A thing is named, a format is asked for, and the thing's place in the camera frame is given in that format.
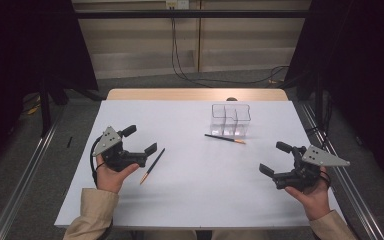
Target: cable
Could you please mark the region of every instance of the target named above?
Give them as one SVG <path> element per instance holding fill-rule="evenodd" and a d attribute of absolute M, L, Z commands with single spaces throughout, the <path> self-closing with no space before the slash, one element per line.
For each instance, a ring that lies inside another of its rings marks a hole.
<path fill-rule="evenodd" d="M 313 135 L 317 130 L 319 130 L 318 127 L 312 127 L 312 128 L 305 129 L 305 132 L 307 133 L 307 136 L 310 136 L 310 135 Z"/>
<path fill-rule="evenodd" d="M 186 74 L 183 72 L 182 66 L 180 64 L 179 60 L 179 53 L 178 53 L 178 48 L 177 48 L 177 37 L 176 37 L 176 20 L 174 18 L 171 18 L 171 25 L 172 25 L 172 52 L 171 52 L 171 64 L 174 70 L 174 73 L 176 76 L 178 76 L 181 79 L 184 79 L 186 81 L 189 81 L 191 83 L 201 85 L 204 87 L 212 88 L 209 85 L 198 83 L 196 81 L 207 81 L 207 82 L 223 82 L 223 83 L 233 83 L 233 84 L 254 84 L 254 83 L 259 83 L 259 82 L 264 82 L 267 80 L 271 80 L 276 74 L 278 74 L 280 71 L 282 71 L 283 68 L 289 67 L 289 66 L 277 66 L 271 69 L 270 71 L 270 76 L 255 80 L 255 81 L 250 81 L 250 82 L 240 82 L 240 81 L 230 81 L 230 80 L 222 80 L 222 79 L 207 79 L 207 78 L 197 78 L 197 79 L 191 79 L 186 76 Z M 174 64 L 174 54 L 176 54 L 177 58 L 177 65 L 179 67 L 180 73 L 177 72 L 175 64 Z"/>
<path fill-rule="evenodd" d="M 31 100 L 33 100 L 33 99 L 39 97 L 39 95 L 40 95 L 39 93 L 38 93 L 38 94 L 35 94 L 34 96 L 30 97 L 29 99 L 23 101 L 23 104 L 26 104 L 26 103 L 30 102 Z"/>
<path fill-rule="evenodd" d="M 96 167 L 95 171 L 98 171 L 98 168 L 99 168 L 100 166 L 104 165 L 104 164 L 105 164 L 105 162 L 99 164 L 99 165 Z"/>
<path fill-rule="evenodd" d="M 326 113 L 323 118 L 323 126 L 324 126 L 324 136 L 323 136 L 323 142 L 322 142 L 322 149 L 326 146 L 326 142 L 328 140 L 329 136 L 329 124 L 330 119 L 332 118 L 332 110 L 333 110 L 333 103 L 332 103 L 332 97 L 330 94 L 328 95 L 327 102 L 326 102 Z"/>
<path fill-rule="evenodd" d="M 332 180 L 330 179 L 329 174 L 327 174 L 327 172 L 325 172 L 325 171 L 320 171 L 320 172 L 323 173 L 324 175 L 326 175 L 326 177 L 320 175 L 319 178 L 322 179 L 323 181 L 325 181 L 325 183 L 327 185 L 327 188 L 329 189 L 330 188 L 330 184 L 332 182 Z"/>
<path fill-rule="evenodd" d="M 32 110 L 34 108 L 38 108 L 38 107 L 40 107 L 40 103 L 36 103 L 35 105 L 31 106 L 28 109 L 23 109 L 23 111 L 21 111 L 21 113 L 24 114 L 24 113 L 29 112 L 30 110 Z"/>
<path fill-rule="evenodd" d="M 93 151 L 95 150 L 95 147 L 99 143 L 101 138 L 102 138 L 102 136 L 98 137 L 95 140 L 95 142 L 92 144 L 92 148 L 90 149 L 90 168 L 92 170 L 92 177 L 93 177 L 93 181 L 95 182 L 95 186 L 98 186 L 98 175 L 97 175 L 96 170 L 98 169 L 99 166 L 96 167 L 96 169 L 95 169 L 95 166 L 93 165 Z"/>

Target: wrist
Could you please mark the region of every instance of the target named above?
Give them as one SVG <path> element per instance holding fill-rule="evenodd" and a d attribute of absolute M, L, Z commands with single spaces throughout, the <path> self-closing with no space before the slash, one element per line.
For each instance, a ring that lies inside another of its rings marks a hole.
<path fill-rule="evenodd" d="M 330 208 L 320 209 L 317 212 L 307 213 L 307 218 L 309 221 L 314 221 L 328 215 L 331 211 Z"/>
<path fill-rule="evenodd" d="M 96 189 L 101 190 L 101 191 L 105 191 L 105 192 L 114 193 L 114 194 L 118 194 L 120 192 L 120 188 L 115 189 L 115 188 L 110 188 L 110 187 L 97 186 Z"/>

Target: white table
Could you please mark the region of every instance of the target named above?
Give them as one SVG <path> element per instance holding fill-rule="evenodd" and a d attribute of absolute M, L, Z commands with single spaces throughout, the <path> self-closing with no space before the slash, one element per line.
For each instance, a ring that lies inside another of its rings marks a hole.
<path fill-rule="evenodd" d="M 126 179 L 114 226 L 124 229 L 285 228 L 308 226 L 300 203 L 261 174 L 263 163 L 276 172 L 293 168 L 293 157 L 277 141 L 308 146 L 292 102 L 240 102 L 251 107 L 246 145 L 204 137 L 210 130 L 212 101 L 108 100 L 101 105 L 67 197 L 55 222 L 67 227 L 80 211 L 82 188 L 93 188 L 89 166 L 92 143 L 111 125 L 138 131 L 124 147 L 142 152 L 154 142 L 158 151 L 147 167 Z M 143 185 L 139 181 L 158 153 L 159 163 Z M 330 206 L 340 212 L 331 191 Z"/>

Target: hand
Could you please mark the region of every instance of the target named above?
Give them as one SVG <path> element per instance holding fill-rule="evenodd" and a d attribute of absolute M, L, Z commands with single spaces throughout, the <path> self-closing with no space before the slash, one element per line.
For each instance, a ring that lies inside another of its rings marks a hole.
<path fill-rule="evenodd" d="M 96 166 L 104 163 L 104 159 L 101 154 L 96 156 Z M 139 168 L 138 164 L 131 164 L 127 168 L 123 169 L 121 172 L 116 172 L 107 167 L 104 163 L 102 166 L 98 167 L 97 172 L 97 188 L 100 190 L 105 190 L 118 194 L 123 185 L 124 179 L 126 179 L 131 173 L 136 171 Z"/>
<path fill-rule="evenodd" d="M 320 170 L 326 172 L 325 167 L 320 167 Z M 327 183 L 319 180 L 314 187 L 304 189 L 303 192 L 293 187 L 286 187 L 285 191 L 304 206 L 308 220 L 313 221 L 330 212 L 327 189 Z"/>

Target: sleeve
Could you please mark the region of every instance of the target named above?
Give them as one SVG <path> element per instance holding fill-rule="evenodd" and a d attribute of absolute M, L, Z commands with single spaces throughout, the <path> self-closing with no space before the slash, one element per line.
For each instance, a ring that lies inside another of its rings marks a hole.
<path fill-rule="evenodd" d="M 68 227 L 64 239 L 99 238 L 111 223 L 118 199 L 118 194 L 112 192 L 83 189 L 80 216 L 74 219 Z"/>
<path fill-rule="evenodd" d="M 326 216 L 314 221 L 310 221 L 310 226 L 314 233 L 322 240 L 342 239 L 342 240 L 355 240 L 356 238 L 349 230 L 348 226 L 333 210 Z"/>

